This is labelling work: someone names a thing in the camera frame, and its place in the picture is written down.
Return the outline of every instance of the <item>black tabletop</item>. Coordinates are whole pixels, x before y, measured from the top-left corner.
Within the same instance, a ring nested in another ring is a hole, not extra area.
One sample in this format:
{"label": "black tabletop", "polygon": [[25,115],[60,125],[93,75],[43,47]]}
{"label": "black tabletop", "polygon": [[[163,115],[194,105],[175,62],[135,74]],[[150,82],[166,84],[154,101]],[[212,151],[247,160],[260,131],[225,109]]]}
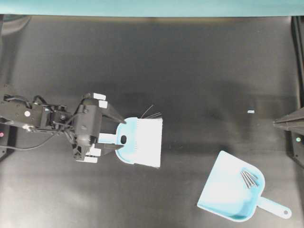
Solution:
{"label": "black tabletop", "polygon": [[[64,137],[0,162],[6,228],[303,227],[302,169],[272,121],[298,108],[291,18],[33,16],[2,37],[2,82],[74,111],[87,92],[124,117],[151,104],[163,115],[161,167],[75,162]],[[105,124],[112,132],[115,124]],[[17,146],[46,136],[18,131]],[[262,196],[289,207],[235,223],[196,204],[220,150],[258,167]]]}

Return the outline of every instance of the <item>light blue dustpan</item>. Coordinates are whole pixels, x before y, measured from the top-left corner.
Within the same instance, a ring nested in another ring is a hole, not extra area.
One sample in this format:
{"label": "light blue dustpan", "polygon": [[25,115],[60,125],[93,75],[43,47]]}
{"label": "light blue dustpan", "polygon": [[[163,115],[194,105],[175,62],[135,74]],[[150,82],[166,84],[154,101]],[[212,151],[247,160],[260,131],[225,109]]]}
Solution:
{"label": "light blue dustpan", "polygon": [[142,164],[159,168],[161,165],[162,119],[130,117],[120,123],[116,134],[99,134],[99,143],[123,145],[117,157],[127,164]]}
{"label": "light blue dustpan", "polygon": [[[243,169],[258,177],[257,187],[246,187],[240,175]],[[265,178],[259,169],[221,151],[197,205],[234,222],[250,219],[257,206],[281,218],[290,218],[292,213],[289,208],[261,197],[264,187]]]}

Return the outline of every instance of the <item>teal wall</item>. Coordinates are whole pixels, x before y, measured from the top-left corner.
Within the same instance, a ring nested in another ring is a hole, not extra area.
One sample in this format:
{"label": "teal wall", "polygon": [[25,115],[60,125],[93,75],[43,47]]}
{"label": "teal wall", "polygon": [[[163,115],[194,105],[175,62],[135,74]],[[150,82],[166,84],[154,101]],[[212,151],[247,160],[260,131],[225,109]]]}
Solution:
{"label": "teal wall", "polygon": [[1,14],[117,17],[304,15],[304,0],[0,0]]}

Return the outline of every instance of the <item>handle hole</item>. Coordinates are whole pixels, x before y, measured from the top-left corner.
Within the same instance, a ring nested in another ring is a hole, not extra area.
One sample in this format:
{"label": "handle hole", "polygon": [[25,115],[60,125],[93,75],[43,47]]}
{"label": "handle hole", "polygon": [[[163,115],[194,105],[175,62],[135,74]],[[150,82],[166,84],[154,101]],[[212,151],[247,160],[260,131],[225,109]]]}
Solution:
{"label": "handle hole", "polygon": [[127,142],[127,136],[123,135],[121,138],[120,138],[120,142],[122,144],[125,144]]}

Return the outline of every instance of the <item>dustpan handle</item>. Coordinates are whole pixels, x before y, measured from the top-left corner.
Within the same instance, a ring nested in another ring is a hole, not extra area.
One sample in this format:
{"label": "dustpan handle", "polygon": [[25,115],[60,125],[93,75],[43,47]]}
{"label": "dustpan handle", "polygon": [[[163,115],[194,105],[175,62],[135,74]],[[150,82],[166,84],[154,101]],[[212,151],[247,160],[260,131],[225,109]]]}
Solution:
{"label": "dustpan handle", "polygon": [[283,219],[288,219],[292,215],[291,210],[289,208],[282,206],[281,204],[278,204],[276,202],[273,202],[269,199],[266,199],[264,197],[260,197],[258,199],[257,206]]}
{"label": "dustpan handle", "polygon": [[109,143],[109,144],[116,144],[116,134],[106,134],[106,133],[100,133],[98,142],[99,143]]}

